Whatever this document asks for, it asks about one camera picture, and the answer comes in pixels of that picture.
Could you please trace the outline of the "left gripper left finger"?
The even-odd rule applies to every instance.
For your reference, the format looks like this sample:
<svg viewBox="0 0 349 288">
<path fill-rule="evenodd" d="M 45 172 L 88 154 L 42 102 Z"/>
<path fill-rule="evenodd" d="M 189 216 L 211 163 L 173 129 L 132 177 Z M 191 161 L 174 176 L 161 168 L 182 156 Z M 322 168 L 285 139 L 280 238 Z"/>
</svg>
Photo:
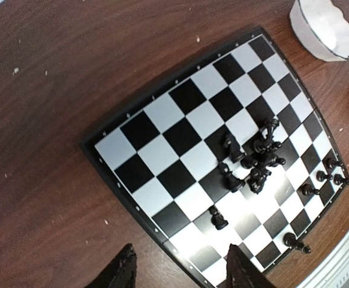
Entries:
<svg viewBox="0 0 349 288">
<path fill-rule="evenodd" d="M 86 288 L 136 287 L 136 276 L 137 255 L 133 245 L 128 243 Z"/>
</svg>

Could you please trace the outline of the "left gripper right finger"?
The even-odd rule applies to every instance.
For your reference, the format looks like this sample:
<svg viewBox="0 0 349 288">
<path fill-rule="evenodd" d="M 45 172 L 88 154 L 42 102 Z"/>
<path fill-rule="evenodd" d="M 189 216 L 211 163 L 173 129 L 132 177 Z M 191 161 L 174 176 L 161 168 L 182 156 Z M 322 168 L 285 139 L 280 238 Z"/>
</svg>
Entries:
<svg viewBox="0 0 349 288">
<path fill-rule="evenodd" d="M 227 254 L 226 287 L 275 288 L 234 244 L 230 244 Z"/>
</svg>

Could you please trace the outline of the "black grey chessboard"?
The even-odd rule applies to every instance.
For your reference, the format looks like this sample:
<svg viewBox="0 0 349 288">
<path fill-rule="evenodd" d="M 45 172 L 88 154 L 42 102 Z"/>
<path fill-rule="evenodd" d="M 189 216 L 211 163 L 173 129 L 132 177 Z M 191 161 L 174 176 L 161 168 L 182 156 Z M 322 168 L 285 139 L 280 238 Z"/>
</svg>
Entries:
<svg viewBox="0 0 349 288">
<path fill-rule="evenodd" d="M 259 194 L 250 169 L 224 149 L 231 133 L 245 156 L 265 138 L 264 121 L 278 119 L 273 140 L 286 163 Z M 236 244 L 262 273 L 319 222 L 346 185 L 319 182 L 316 172 L 349 177 L 314 100 L 263 28 L 255 28 L 188 65 L 118 111 L 82 142 L 98 173 L 155 242 L 201 287 L 222 287 L 227 254 Z M 343 163 L 329 169 L 328 158 Z M 218 163 L 245 186 L 226 188 Z M 303 184 L 319 189 L 304 196 Z M 228 221 L 217 230 L 209 208 Z"/>
</svg>

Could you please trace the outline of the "black pawn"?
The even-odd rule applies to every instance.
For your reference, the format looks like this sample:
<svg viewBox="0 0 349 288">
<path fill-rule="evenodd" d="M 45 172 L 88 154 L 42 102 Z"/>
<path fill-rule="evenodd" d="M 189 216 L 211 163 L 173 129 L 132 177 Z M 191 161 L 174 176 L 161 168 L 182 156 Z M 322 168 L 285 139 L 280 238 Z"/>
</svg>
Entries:
<svg viewBox="0 0 349 288">
<path fill-rule="evenodd" d="M 311 184 L 303 184 L 300 187 L 300 192 L 304 195 L 304 196 L 310 196 L 310 195 L 319 195 L 320 191 L 319 189 L 314 188 Z"/>
<path fill-rule="evenodd" d="M 333 175 L 326 174 L 324 171 L 319 170 L 316 172 L 316 179 L 319 182 L 330 181 L 333 179 Z"/>
<path fill-rule="evenodd" d="M 336 160 L 335 158 L 328 158 L 325 161 L 325 165 L 329 169 L 334 169 L 336 167 L 342 167 L 343 163 L 341 161 L 339 161 L 339 160 Z"/>
</svg>

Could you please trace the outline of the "black chess king piece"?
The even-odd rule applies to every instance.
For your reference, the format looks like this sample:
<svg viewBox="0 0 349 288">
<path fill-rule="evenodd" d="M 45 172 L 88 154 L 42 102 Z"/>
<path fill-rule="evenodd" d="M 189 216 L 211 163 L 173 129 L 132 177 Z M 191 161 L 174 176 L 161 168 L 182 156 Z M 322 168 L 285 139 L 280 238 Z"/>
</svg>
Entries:
<svg viewBox="0 0 349 288">
<path fill-rule="evenodd" d="M 296 235 L 291 232 L 288 232 L 284 235 L 283 242 L 287 247 L 300 251 L 303 254 L 311 253 L 310 246 L 304 244 L 303 241 L 298 240 Z"/>
</svg>

